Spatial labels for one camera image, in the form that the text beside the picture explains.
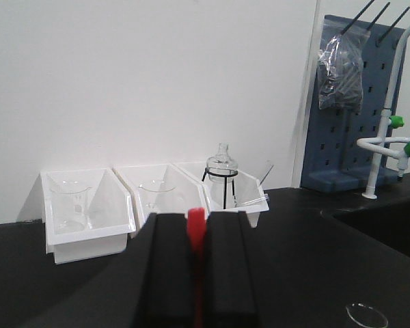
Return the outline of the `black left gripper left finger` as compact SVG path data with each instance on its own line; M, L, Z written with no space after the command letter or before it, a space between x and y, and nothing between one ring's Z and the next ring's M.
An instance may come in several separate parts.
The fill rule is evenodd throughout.
M194 300L187 220L180 213L152 213L150 255L132 327L191 327Z

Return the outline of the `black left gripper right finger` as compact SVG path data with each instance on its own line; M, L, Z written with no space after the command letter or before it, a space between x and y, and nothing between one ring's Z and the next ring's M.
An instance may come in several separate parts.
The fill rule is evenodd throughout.
M212 212L207 220L205 327L258 326L240 218L236 212Z

